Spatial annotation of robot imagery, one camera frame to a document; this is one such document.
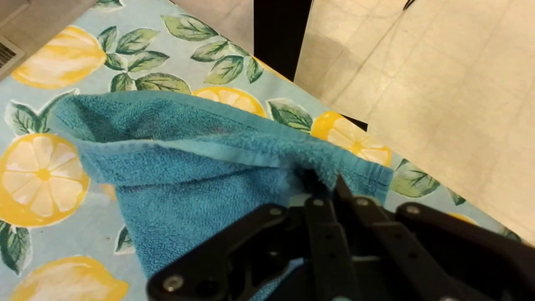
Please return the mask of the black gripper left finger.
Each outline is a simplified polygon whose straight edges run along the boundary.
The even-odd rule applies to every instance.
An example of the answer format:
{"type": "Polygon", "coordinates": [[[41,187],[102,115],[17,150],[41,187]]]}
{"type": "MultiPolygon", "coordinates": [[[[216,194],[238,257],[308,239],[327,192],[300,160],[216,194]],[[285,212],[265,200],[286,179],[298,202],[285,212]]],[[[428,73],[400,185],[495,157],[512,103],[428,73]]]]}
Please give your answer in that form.
{"type": "Polygon", "coordinates": [[[330,190],[313,170],[305,172],[305,217],[310,236],[310,266],[316,301],[357,301],[355,271],[348,241],[337,219],[330,190]]]}

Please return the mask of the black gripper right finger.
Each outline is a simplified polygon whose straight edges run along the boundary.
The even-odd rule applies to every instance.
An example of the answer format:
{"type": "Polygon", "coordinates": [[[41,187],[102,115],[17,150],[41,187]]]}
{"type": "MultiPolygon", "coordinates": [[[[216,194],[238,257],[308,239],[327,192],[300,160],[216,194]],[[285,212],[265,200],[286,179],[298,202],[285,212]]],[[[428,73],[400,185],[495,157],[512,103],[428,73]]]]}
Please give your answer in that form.
{"type": "Polygon", "coordinates": [[[373,199],[353,195],[343,179],[335,187],[335,209],[367,301],[475,301],[405,224],[373,199]]]}

